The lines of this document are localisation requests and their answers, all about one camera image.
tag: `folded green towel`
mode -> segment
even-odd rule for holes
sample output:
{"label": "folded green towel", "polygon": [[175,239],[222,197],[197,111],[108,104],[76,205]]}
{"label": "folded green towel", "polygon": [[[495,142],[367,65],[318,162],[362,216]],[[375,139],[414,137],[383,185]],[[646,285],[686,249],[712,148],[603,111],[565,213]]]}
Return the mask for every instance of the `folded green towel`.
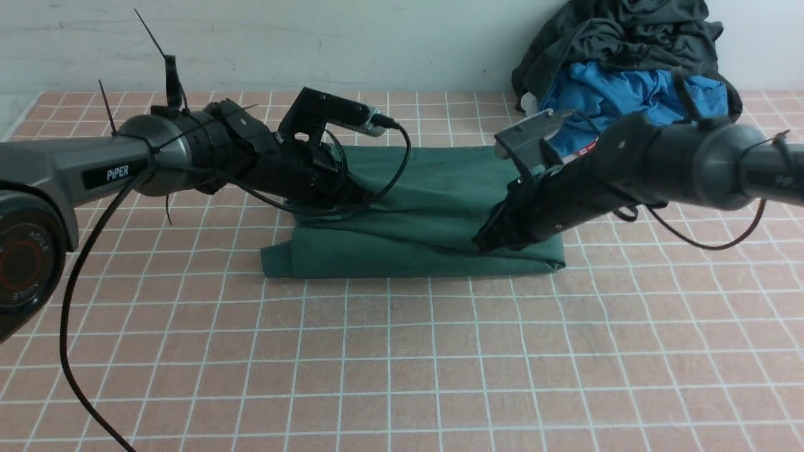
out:
{"label": "folded green towel", "polygon": [[[402,148],[350,146],[349,169],[379,191]],[[399,182],[369,210],[343,218],[296,216],[290,241],[261,250],[266,277],[492,277],[563,269],[560,236],[523,251],[479,255],[471,238],[519,177],[489,146],[414,148]]]}

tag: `robotic arm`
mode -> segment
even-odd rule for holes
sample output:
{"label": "robotic arm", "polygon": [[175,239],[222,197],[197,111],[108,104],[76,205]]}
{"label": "robotic arm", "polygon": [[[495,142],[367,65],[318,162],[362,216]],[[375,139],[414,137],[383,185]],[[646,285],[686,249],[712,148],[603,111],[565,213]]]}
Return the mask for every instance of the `robotic arm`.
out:
{"label": "robotic arm", "polygon": [[135,191],[154,197],[214,195],[237,181],[321,215],[367,207],[377,194],[355,183],[345,157],[336,160],[322,143],[327,123],[375,137],[401,130],[368,105],[304,88],[276,133],[225,100],[198,112],[153,107],[111,137],[0,143],[0,343],[43,307],[66,253],[77,250],[73,208],[133,178],[144,178]]}
{"label": "robotic arm", "polygon": [[[804,206],[804,145],[786,144],[783,134],[766,139],[727,117],[656,126],[631,113],[601,134],[594,151],[564,165],[545,137],[570,114],[545,112],[497,135],[498,154],[512,158],[522,177],[473,238],[481,252],[522,249],[611,212],[633,221],[638,205],[735,211],[767,199]],[[532,176],[536,163],[547,170]]]}

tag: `tiled floor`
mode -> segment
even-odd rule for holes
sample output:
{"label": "tiled floor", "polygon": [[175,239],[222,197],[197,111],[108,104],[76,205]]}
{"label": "tiled floor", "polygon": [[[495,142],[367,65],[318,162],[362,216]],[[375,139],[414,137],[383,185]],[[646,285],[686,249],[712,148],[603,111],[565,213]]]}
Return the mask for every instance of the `tiled floor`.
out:
{"label": "tiled floor", "polygon": [[[293,99],[220,95],[260,104],[252,114],[273,127]],[[744,96],[745,121],[804,138],[804,93]],[[118,121],[154,99],[110,97]],[[108,133],[100,98],[48,93],[15,137]],[[516,115],[502,93],[360,99],[422,146],[491,144]],[[83,228],[103,205],[78,210]],[[753,214],[664,215],[722,242]],[[175,196],[172,218],[161,199],[131,198],[72,314],[76,376],[141,452],[804,447],[804,209],[771,205],[722,253],[653,221],[603,219],[564,234],[555,275],[474,281],[266,280],[256,250],[292,221],[233,188]],[[0,347],[1,452],[118,450],[60,375],[59,302]]]}

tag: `wire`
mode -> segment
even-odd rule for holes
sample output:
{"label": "wire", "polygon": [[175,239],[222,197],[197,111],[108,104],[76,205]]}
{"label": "wire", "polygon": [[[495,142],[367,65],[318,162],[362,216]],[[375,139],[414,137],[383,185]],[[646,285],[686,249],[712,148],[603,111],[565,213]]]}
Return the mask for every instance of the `wire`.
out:
{"label": "wire", "polygon": [[751,236],[751,234],[753,234],[754,231],[757,230],[757,226],[759,226],[759,223],[762,220],[762,214],[765,213],[765,205],[767,203],[768,201],[766,199],[760,199],[759,206],[757,207],[757,214],[754,216],[754,219],[748,226],[748,228],[745,229],[745,232],[740,234],[740,236],[737,237],[736,239],[725,244],[702,244],[700,242],[696,242],[695,240],[692,240],[691,238],[684,236],[677,229],[670,226],[661,216],[658,215],[658,213],[656,213],[656,211],[653,208],[646,207],[646,209],[662,226],[664,226],[665,229],[667,229],[667,231],[669,231],[671,234],[678,237],[679,239],[687,242],[688,244],[691,244],[692,246],[699,249],[705,249],[707,251],[724,251],[726,249],[734,248],[735,246],[739,245],[740,243],[745,241],[745,239],[749,238],[749,236]]}
{"label": "wire", "polygon": [[[791,176],[794,178],[794,183],[796,183],[799,191],[801,192],[802,198],[804,198],[804,183],[802,183],[802,176],[798,173],[795,164],[793,163],[793,158],[790,156],[790,149],[787,147],[787,143],[785,142],[785,136],[789,133],[789,130],[785,130],[773,136],[773,138],[768,138],[767,140],[758,142],[755,145],[749,146],[740,152],[740,158],[737,160],[738,162],[742,162],[745,155],[748,152],[757,146],[764,145],[765,143],[772,142],[773,147],[779,150],[779,154],[781,154],[782,160],[785,162],[785,166],[787,166],[787,170],[790,172]],[[735,246],[739,245],[740,243],[744,242],[748,239],[754,231],[757,230],[759,227],[759,223],[762,221],[762,215],[765,213],[765,208],[768,205],[767,199],[760,199],[759,205],[757,206],[757,213],[754,215],[751,224],[745,229],[745,231],[740,234],[736,239],[724,243],[724,244],[702,244],[691,238],[684,236],[678,229],[673,228],[670,226],[659,214],[653,209],[652,207],[646,206],[646,209],[650,214],[662,225],[668,232],[673,234],[674,236],[678,237],[679,239],[683,240],[684,242],[691,244],[692,246],[698,249],[705,249],[707,251],[724,251],[726,249],[734,248]]]}
{"label": "wire", "polygon": [[118,207],[123,203],[125,198],[131,193],[131,191],[140,183],[147,180],[151,177],[158,168],[156,166],[150,167],[148,170],[142,171],[137,174],[134,178],[132,178],[120,191],[120,193],[115,196],[112,203],[104,210],[103,215],[100,216],[100,219],[95,224],[95,227],[89,234],[89,238],[87,242],[84,244],[84,247],[81,249],[78,257],[76,258],[76,263],[70,272],[70,277],[67,279],[67,287],[64,290],[64,301],[61,306],[61,321],[59,325],[59,362],[61,363],[62,372],[64,372],[64,379],[67,380],[67,383],[70,385],[70,389],[72,389],[73,393],[76,395],[78,401],[84,406],[84,408],[89,412],[89,415],[92,416],[101,427],[106,430],[112,438],[115,439],[127,452],[137,452],[126,440],[122,437],[115,429],[112,427],[108,421],[106,421],[103,416],[92,406],[92,403],[89,401],[87,396],[81,390],[81,387],[76,382],[76,377],[72,373],[72,369],[70,368],[70,359],[68,356],[68,326],[70,323],[70,305],[72,304],[72,295],[75,293],[76,290],[76,283],[78,282],[78,277],[81,273],[81,269],[84,268],[84,263],[86,263],[87,258],[89,257],[89,253],[92,251],[92,247],[98,240],[98,237],[103,232],[104,227],[109,222],[109,219],[112,218],[112,214],[117,210]]}

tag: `red label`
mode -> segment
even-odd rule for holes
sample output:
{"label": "red label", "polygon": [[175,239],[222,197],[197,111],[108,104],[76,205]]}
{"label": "red label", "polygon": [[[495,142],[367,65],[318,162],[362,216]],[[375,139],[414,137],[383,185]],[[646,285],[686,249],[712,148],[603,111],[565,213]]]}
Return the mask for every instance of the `red label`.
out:
{"label": "red label", "polygon": [[581,155],[588,154],[588,153],[592,152],[595,149],[595,146],[597,146],[597,138],[593,139],[591,143],[589,143],[588,145],[584,146],[583,149],[579,150],[578,151],[578,156],[581,156]]}

